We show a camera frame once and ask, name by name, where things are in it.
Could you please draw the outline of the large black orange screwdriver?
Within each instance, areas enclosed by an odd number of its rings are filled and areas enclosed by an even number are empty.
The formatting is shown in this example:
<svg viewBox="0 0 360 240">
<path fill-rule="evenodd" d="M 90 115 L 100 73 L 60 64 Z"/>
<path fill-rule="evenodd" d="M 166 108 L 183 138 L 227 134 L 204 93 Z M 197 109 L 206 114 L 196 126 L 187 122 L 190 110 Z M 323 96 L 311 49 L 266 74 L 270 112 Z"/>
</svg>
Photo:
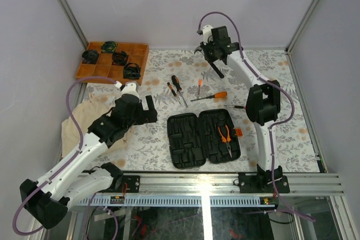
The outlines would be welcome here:
<svg viewBox="0 0 360 240">
<path fill-rule="evenodd" d="M 186 100 L 185 100 L 185 98 L 184 98 L 184 96 L 183 96 L 182 88 L 181 88 L 181 85 L 180 85 L 180 83 L 179 83 L 178 78 L 177 78 L 175 75 L 172 75 L 172 76 L 171 76 L 171 79 L 172 79 L 172 83 L 174 84 L 174 86 L 175 86 L 176 89 L 177 89 L 178 94 L 181 96 L 185 107 L 188 108 L 188 104 L 187 104 L 187 102 L 186 102 Z"/>
</svg>

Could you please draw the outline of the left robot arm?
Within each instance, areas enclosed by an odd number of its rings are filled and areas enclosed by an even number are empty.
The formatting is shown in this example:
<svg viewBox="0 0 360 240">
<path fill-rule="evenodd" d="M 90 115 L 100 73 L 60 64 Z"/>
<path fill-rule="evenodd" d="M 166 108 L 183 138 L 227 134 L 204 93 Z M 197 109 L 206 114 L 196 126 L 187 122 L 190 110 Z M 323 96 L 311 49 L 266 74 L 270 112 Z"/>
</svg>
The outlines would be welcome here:
<svg viewBox="0 0 360 240">
<path fill-rule="evenodd" d="M 115 106 L 96 119 L 83 137 L 82 147 L 75 147 L 46 175 L 20 185 L 24 208 L 46 229 L 55 227 L 80 200 L 99 191 L 117 192 L 123 185 L 123 172 L 107 162 L 82 179 L 88 164 L 121 140 L 134 125 L 157 122 L 158 112 L 151 96 L 148 109 L 131 94 L 116 99 Z"/>
</svg>

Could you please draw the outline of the orange handled long-nose pliers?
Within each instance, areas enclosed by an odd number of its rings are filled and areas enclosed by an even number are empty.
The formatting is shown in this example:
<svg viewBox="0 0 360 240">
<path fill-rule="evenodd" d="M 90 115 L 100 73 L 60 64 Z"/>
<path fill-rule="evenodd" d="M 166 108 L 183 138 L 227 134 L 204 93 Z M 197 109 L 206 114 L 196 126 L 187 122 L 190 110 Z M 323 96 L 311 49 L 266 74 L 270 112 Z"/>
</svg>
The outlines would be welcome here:
<svg viewBox="0 0 360 240">
<path fill-rule="evenodd" d="M 227 97 L 227 92 L 226 91 L 218 92 L 216 94 L 206 96 L 206 97 L 203 97 L 203 98 L 193 99 L 193 100 L 191 100 L 191 102 L 200 101 L 200 100 L 204 100 L 204 99 L 217 99 L 217 98 L 225 98 L 225 97 Z"/>
</svg>

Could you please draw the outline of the precision screwdriver orange black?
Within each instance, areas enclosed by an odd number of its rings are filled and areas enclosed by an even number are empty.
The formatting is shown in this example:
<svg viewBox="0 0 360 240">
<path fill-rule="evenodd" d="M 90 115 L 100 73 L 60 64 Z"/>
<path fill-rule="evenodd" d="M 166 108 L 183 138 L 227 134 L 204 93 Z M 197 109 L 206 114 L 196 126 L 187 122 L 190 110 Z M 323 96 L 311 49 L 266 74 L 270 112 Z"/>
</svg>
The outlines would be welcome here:
<svg viewBox="0 0 360 240">
<path fill-rule="evenodd" d="M 235 109 L 246 109 L 246 106 L 241 106 L 241 105 L 224 105 L 224 107 L 235 108 Z"/>
</svg>

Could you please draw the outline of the black plastic tool case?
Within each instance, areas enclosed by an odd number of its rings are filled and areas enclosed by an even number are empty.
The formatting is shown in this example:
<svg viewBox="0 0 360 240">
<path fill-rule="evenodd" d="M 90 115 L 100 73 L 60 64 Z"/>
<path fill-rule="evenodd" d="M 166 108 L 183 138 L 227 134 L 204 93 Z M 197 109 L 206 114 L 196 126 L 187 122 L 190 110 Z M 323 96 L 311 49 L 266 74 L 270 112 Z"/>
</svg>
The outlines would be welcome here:
<svg viewBox="0 0 360 240">
<path fill-rule="evenodd" d="M 228 125 L 232 148 L 230 157 L 218 127 Z M 167 134 L 172 164 L 177 169 L 201 167 L 206 162 L 222 164 L 241 156 L 241 148 L 230 113 L 223 108 L 173 115 L 167 119 Z"/>
</svg>

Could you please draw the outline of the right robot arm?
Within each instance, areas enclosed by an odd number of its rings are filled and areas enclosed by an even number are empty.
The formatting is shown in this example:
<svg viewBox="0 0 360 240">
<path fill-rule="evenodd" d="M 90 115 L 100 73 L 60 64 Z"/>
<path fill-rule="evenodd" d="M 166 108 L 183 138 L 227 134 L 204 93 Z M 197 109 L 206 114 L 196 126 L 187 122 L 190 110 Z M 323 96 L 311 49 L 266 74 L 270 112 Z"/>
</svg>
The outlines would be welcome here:
<svg viewBox="0 0 360 240">
<path fill-rule="evenodd" d="M 275 123 L 281 110 L 280 84 L 262 76 L 246 59 L 242 46 L 231 42 L 225 26 L 214 28 L 205 25 L 198 28 L 203 40 L 197 47 L 205 60 L 218 72 L 217 60 L 229 66 L 248 89 L 245 111 L 254 124 L 258 142 L 256 174 L 240 176 L 240 191 L 244 193 L 289 193 L 287 177 L 276 156 Z"/>
</svg>

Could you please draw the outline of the dark rolled fabric band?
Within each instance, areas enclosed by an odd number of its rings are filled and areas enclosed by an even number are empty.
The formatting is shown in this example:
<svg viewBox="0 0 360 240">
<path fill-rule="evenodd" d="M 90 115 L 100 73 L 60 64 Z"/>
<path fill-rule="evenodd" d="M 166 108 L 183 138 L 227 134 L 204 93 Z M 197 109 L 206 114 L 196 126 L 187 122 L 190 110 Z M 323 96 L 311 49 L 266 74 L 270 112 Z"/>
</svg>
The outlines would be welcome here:
<svg viewBox="0 0 360 240">
<path fill-rule="evenodd" d="M 137 63 L 127 63 L 123 68 L 123 78 L 137 80 L 141 77 L 141 68 Z"/>
</svg>

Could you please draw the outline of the floral table cloth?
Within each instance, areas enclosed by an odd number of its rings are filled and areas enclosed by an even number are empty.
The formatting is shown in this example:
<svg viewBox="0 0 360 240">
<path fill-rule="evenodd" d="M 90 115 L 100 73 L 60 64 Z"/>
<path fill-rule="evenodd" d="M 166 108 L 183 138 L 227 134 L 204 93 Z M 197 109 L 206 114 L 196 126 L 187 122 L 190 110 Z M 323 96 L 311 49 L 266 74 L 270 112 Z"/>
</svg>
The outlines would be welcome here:
<svg viewBox="0 0 360 240">
<path fill-rule="evenodd" d="M 276 128 L 277 156 L 286 173 L 317 173 L 319 168 L 315 151 L 304 120 L 289 64 L 283 51 L 247 51 L 246 57 L 266 77 L 278 80 L 286 95 L 281 98 L 279 119 L 283 124 Z M 241 156 L 239 159 L 223 164 L 206 162 L 198 167 L 199 172 L 238 172 L 255 171 L 258 163 L 258 143 L 255 128 L 241 109 L 224 105 L 244 105 L 248 90 L 237 74 L 217 62 L 223 73 L 221 79 L 199 53 L 192 51 L 151 51 L 147 60 L 141 97 L 151 95 L 158 112 L 157 122 L 132 128 L 133 135 L 128 143 L 127 161 L 123 170 L 173 171 L 174 165 L 169 151 L 167 119 L 176 114 L 192 112 L 199 114 L 205 110 L 224 108 L 228 110 L 235 127 L 242 130 L 239 138 Z M 181 96 L 172 83 L 175 75 L 188 104 L 185 107 Z M 197 99 L 197 86 L 202 80 L 200 98 L 227 92 L 227 97 L 217 99 Z M 167 82 L 170 82 L 181 104 L 172 95 Z"/>
</svg>

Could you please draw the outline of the dark rolled band centre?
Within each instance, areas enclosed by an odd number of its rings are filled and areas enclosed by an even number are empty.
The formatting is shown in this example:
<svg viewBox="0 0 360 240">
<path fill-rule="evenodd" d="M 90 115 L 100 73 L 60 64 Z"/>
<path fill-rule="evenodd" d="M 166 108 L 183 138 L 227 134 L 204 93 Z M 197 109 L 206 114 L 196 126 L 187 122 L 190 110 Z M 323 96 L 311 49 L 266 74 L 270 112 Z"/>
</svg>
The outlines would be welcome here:
<svg viewBox="0 0 360 240">
<path fill-rule="evenodd" d="M 112 64 L 118 66 L 125 66 L 128 61 L 128 54 L 125 51 L 114 52 L 112 54 Z"/>
</svg>

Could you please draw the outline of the cream cloth bag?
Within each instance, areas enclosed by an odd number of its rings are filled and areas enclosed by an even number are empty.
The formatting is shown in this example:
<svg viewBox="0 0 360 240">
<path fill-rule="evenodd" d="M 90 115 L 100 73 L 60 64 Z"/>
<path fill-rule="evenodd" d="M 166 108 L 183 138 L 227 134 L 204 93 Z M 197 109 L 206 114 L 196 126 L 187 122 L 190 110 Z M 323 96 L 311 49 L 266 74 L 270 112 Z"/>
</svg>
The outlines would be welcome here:
<svg viewBox="0 0 360 240">
<path fill-rule="evenodd" d="M 109 109 L 115 106 L 115 100 L 119 98 L 118 94 L 100 94 L 95 95 L 90 93 L 88 99 L 77 105 L 73 110 L 75 117 L 82 133 L 86 133 L 88 127 L 101 115 L 108 112 Z M 133 130 L 129 129 L 124 138 L 114 143 L 109 150 L 98 157 L 100 161 L 110 160 L 118 167 L 124 167 L 127 161 L 128 143 L 133 135 Z M 72 118 L 64 120 L 61 124 L 61 140 L 62 140 L 62 154 L 64 158 L 73 148 L 79 143 L 80 135 Z"/>
</svg>

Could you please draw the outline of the steel claw hammer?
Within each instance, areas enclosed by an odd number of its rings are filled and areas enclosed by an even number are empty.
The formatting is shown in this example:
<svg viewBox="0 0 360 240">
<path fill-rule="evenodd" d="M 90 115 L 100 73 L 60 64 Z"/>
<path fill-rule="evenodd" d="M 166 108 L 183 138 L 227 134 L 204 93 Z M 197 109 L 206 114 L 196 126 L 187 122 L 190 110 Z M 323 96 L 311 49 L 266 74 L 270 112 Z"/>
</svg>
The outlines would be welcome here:
<svg viewBox="0 0 360 240">
<path fill-rule="evenodd" d="M 224 75 L 223 73 L 215 66 L 214 61 L 216 61 L 217 59 L 215 59 L 211 54 L 209 50 L 204 49 L 204 45 L 199 45 L 198 47 L 195 48 L 194 53 L 200 52 L 203 56 L 204 59 L 207 61 L 207 63 L 211 66 L 211 68 L 216 72 L 216 74 L 223 79 Z"/>
</svg>

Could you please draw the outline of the wooden compartment tray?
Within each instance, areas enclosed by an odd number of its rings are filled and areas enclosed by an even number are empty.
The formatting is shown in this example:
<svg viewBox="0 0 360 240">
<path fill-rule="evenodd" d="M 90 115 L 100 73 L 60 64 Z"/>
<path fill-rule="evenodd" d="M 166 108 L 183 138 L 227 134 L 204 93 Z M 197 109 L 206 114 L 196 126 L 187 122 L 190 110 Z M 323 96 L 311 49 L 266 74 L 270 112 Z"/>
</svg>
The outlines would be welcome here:
<svg viewBox="0 0 360 240">
<path fill-rule="evenodd" d="M 98 76 L 108 77 L 112 80 L 117 80 L 122 84 L 131 81 L 130 79 L 127 79 L 123 76 L 124 67 L 113 63 L 112 54 L 102 52 L 102 45 L 103 42 L 89 43 L 87 50 L 97 51 L 97 61 L 94 64 L 87 64 L 84 62 L 84 60 L 81 60 L 78 70 L 75 74 L 75 78 L 77 80 L 86 78 L 86 83 L 102 84 L 109 84 L 109 81 L 98 79 Z M 149 56 L 149 45 L 146 43 L 117 42 L 116 51 L 119 53 L 124 51 L 128 55 L 127 62 L 131 63 L 133 67 L 139 66 L 140 78 L 137 79 L 136 82 L 141 85 Z"/>
</svg>

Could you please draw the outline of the small black orange screwdriver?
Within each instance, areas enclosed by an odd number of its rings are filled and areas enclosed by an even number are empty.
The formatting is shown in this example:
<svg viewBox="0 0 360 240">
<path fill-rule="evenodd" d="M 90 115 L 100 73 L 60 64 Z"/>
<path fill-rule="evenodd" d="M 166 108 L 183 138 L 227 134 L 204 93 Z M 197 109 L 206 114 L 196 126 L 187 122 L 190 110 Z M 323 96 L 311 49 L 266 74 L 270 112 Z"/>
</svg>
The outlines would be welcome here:
<svg viewBox="0 0 360 240">
<path fill-rule="evenodd" d="M 167 86 L 169 87 L 172 95 L 175 97 L 175 99 L 178 101 L 179 104 L 181 104 L 178 95 L 176 94 L 175 90 L 173 89 L 172 85 L 170 84 L 170 82 L 167 82 Z"/>
</svg>

